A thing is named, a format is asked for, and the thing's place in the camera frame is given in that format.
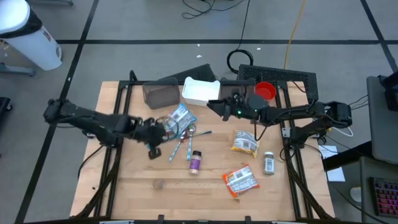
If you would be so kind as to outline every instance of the orange snack bag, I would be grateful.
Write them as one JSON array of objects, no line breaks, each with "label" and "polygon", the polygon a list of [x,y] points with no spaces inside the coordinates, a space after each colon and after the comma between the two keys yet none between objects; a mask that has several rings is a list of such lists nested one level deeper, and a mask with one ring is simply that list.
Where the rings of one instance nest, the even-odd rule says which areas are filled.
[{"label": "orange snack bag", "polygon": [[244,166],[242,169],[224,174],[223,180],[234,198],[252,188],[260,187],[249,165]]}]

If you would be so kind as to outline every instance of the paper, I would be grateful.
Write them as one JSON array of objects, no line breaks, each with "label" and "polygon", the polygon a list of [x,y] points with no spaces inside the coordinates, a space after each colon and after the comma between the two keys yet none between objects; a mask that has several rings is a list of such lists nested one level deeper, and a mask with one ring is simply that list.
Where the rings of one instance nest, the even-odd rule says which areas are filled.
[{"label": "paper", "polygon": [[[322,158],[324,159],[337,154],[336,146],[319,146],[319,150],[321,151]],[[343,168],[341,167],[328,171],[327,175],[329,181],[331,182],[346,182],[346,179],[344,178]]]}]

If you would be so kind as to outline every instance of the red cup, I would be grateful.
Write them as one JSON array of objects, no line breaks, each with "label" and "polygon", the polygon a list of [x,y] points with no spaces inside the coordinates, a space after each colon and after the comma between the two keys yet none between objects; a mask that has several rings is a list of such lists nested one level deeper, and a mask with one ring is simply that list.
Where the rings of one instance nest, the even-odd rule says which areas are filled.
[{"label": "red cup", "polygon": [[276,89],[269,82],[260,82],[256,85],[256,94],[262,96],[266,100],[272,100],[276,96]]}]

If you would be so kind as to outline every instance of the purple label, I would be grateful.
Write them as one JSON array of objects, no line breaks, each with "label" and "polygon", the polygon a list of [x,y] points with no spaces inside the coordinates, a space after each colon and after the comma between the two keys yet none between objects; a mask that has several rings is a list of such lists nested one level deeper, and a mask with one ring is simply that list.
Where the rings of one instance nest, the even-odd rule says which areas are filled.
[{"label": "purple label", "polygon": [[196,170],[199,170],[199,168],[200,168],[200,160],[198,160],[198,159],[192,159],[192,160],[191,160],[191,165],[190,165],[189,169],[196,169]]}]

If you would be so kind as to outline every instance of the spice jar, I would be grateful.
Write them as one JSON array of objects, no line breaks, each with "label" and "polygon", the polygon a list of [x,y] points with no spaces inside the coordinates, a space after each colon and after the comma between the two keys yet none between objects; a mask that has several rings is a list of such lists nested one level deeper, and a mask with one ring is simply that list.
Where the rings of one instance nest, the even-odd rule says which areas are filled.
[{"label": "spice jar", "polygon": [[201,161],[201,152],[193,151],[191,158],[191,165],[189,167],[189,173],[198,175]]},{"label": "spice jar", "polygon": [[265,152],[264,153],[264,174],[272,175],[274,174],[274,153],[273,152]]}]

